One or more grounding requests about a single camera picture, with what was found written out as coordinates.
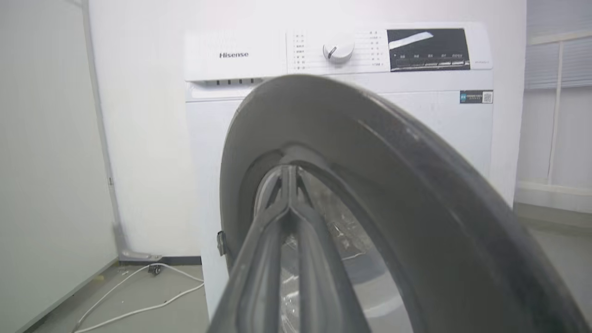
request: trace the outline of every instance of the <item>sticker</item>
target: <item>sticker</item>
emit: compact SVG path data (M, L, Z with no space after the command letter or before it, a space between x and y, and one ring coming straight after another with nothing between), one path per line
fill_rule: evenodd
M461 104L493 104L493 90L461 90Z

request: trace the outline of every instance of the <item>brand name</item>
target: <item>brand name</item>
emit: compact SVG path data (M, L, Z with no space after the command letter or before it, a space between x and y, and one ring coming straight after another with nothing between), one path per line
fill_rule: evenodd
M248 57L249 54L248 53L220 53L220 57L221 58L242 58L242 57Z

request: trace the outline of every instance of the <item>power cord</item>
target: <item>power cord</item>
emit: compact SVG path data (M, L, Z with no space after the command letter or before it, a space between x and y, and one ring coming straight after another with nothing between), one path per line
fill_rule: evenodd
M187 277L189 277L189 278L192 278L193 280L196 280L196 281L202 282L202 284L200 284L199 286L197 286L197 287L195 287L195 288L191 288L191 289L189 289L189 290L186 290L186 291L184 291L184 292L182 292L182 293L178 294L177 296L175 296L175 297L173 297L173 298L171 298L171 299L167 300L165 303L162 303L162 304L159 304L159 305L150 306L150 307L148 307L148 308L144 308L144 309L135 310L135 311L132 311L132 312L128 312L128 313L126 313L125 315L121 315L121 316L115 317L115 318L113 318L113 319L109 319L109 320L107 320L107 321L104 321L104 322L102 322L102 323L100 323L100 324L97 324L97 325L91 326L91 327L89 327L89 328L85 328L85 329L80 329L80 330L78 330L78 328L80 328L80 325L81 325L81 324L82 324L82 322L83 322L83 321L86 319L86 317L88 317L88 315L89 315L89 314L90 314L90 313L91 313L91 312L92 312L92 311L93 311L93 310L94 310L94 309L95 309L95 308L96 308L96 307L97 307L97 306L98 306L98 305L99 305L99 304L100 304L100 303L101 303L101 302L102 302L102 301L103 301L103 300L104 300L104 299L107 297L107 295L109 295L109 294L110 294L110 293L111 293L113 290L115 290L115 288L117 288L117 287L119 287L120 285L122 285L122 284L123 284L125 281L127 281L127 279L129 279L130 277L134 276L136 273L140 272L141 270L144 270L144 269L146 269L146 268L148 268L148 267L150 267L150 266L156 266L156 265L158 265L158 266L164 266L164 267L168 267L168 268L172 269L173 271L177 271L177 272L179 272L179 273L181 273L181 274L183 274L183 275L185 275L185 276L187 276ZM176 300L177 298L179 298L179 297L181 297L181 296L183 296L183 295L185 295L185 294L188 294L188 293L190 293L190 292L194 292L194 291L198 290L199 288L203 287L203 286L204 286L204 283L203 283L203 282L204 282L204 281L203 281L203 280L201 280L200 278L196 278L196 277L194 277L194 276L192 276L192 275L190 275L190 274L187 274L187 273L185 273L185 272L183 272L183 271L181 271L181 270L178 270L178 269L177 269L177 268L175 268L175 267L171 267L171 266L169 266L169 265L167 265L167 264L161 264L161 263L159 263L159 262L156 262L156 263L154 263L154 264L146 265L146 266L144 266L144 267L140 268L139 270L137 270L137 271L135 271L135 272L131 273L131 274L130 274L130 276L126 277L126 278L125 278L125 279L124 279L122 282L119 282L119 283L118 283L118 284L117 284L115 287L113 287L113 288L112 288L111 290L109 290L109 291L108 291L108 292L107 292L107 293L106 293L106 294L105 294L103 297L101 297L101 299L99 299L99 301L97 301L97 302L96 302L96 303L95 303L93 306L91 306L91 308L90 308L90 309L88 309L88 311L86 311L86 313L85 313L84 315L82 315L82 317L81 317L81 318L78 320L78 322L77 322L77 323L76 323L76 325L74 326L74 329L72 329L72 333L84 333L84 332L88 332L88 331L91 331L91 330L93 330L93 329L95 329L95 328L99 328L99 327L105 326L105 325L107 325L107 324L110 324L110 323L112 323L112 322L114 322L114 321L118 321L118 320L120 320L120 319L123 319L123 318L129 317L129 316L131 316L131 315L135 315L135 314L137 314L137 313L142 313L142 312L145 312L145 311L150 311L150 310L155 310L155 309L162 308L162 307L164 307L164 306L166 306L166 305L168 305L168 304L172 303L172 302L173 302L174 300Z

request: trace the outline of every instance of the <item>open washing machine door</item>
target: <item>open washing machine door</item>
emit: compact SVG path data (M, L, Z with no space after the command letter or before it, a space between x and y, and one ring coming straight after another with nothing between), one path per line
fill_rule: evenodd
M210 332L588 332L482 175L369 91L304 75L254 89L220 211L230 278Z

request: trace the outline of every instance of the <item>black baseboard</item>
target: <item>black baseboard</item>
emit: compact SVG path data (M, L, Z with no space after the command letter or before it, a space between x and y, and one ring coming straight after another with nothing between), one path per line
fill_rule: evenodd
M194 257L162 257L159 261L120 261L120 266L146 266L155 262L161 262L171 266L182 266L182 265L201 265L201 256L196 255Z

